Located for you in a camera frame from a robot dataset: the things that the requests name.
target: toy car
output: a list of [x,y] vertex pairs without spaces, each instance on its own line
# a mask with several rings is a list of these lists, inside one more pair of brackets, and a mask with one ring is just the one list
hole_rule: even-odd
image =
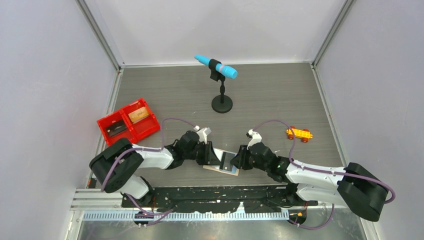
[[[290,126],[291,129],[293,129],[294,131],[294,136],[298,139],[302,139],[302,143],[307,143],[309,141],[309,139],[311,139],[313,137],[313,135],[309,132],[308,129],[296,129],[295,126]],[[287,138],[292,140],[293,137],[293,133],[292,131],[287,128],[287,130],[285,131],[287,133]]]

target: microphone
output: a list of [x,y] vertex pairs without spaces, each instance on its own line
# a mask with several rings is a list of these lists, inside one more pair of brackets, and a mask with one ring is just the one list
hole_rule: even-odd
[[[209,61],[211,60],[210,58],[207,58],[207,57],[202,56],[202,55],[195,55],[194,58],[197,59],[199,61],[199,63],[209,67]],[[230,79],[235,79],[237,77],[237,74],[238,74],[237,70],[235,70],[234,68],[227,66],[227,65],[223,65],[221,63],[218,63],[216,65],[215,70],[218,71],[219,73],[221,73],[222,75],[224,75],[225,77],[230,78]]]

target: white wall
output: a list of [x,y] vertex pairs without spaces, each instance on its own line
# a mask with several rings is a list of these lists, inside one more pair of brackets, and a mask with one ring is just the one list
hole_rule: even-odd
[[126,65],[310,62],[345,0],[86,0]]
[[0,238],[60,240],[115,70],[74,0],[0,1]]
[[390,240],[424,236],[423,23],[423,1],[356,1],[318,66],[348,160],[397,193]]

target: aluminum frame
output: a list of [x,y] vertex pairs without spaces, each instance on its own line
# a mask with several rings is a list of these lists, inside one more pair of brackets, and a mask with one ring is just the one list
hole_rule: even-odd
[[89,9],[89,6],[87,5],[85,0],[75,0],[76,4],[81,9],[81,12],[83,13],[85,19],[87,20],[88,24],[90,25],[94,35],[98,39],[98,42],[100,43],[101,47],[105,51],[107,57],[109,58],[110,62],[112,63],[115,70],[119,71],[121,69],[121,65],[119,64],[116,56],[114,55],[111,47],[108,44],[108,41],[106,41],[105,35],[102,33],[102,30],[100,29],[98,23],[96,22],[96,19],[94,18],[92,12]]

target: gray tabletop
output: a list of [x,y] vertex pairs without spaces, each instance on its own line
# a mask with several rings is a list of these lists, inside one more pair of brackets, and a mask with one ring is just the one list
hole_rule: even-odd
[[[115,109],[144,98],[157,119],[179,117],[212,133],[208,140],[215,148],[237,152],[249,140],[246,132],[268,119],[282,119],[298,129],[309,129],[313,139],[303,143],[296,139],[293,157],[309,164],[341,166],[326,112],[308,63],[233,65],[236,79],[225,81],[225,94],[232,98],[233,108],[225,114],[211,108],[219,95],[220,82],[209,79],[205,66],[167,66],[125,68]],[[286,127],[268,123],[258,132],[262,142],[277,155],[287,157],[292,141]],[[166,145],[179,139],[191,127],[186,123],[166,122]],[[161,146],[157,132],[138,144]],[[228,186],[277,184],[258,169],[241,170],[238,176],[203,169],[195,161],[186,160],[176,169],[139,169],[153,187]]]

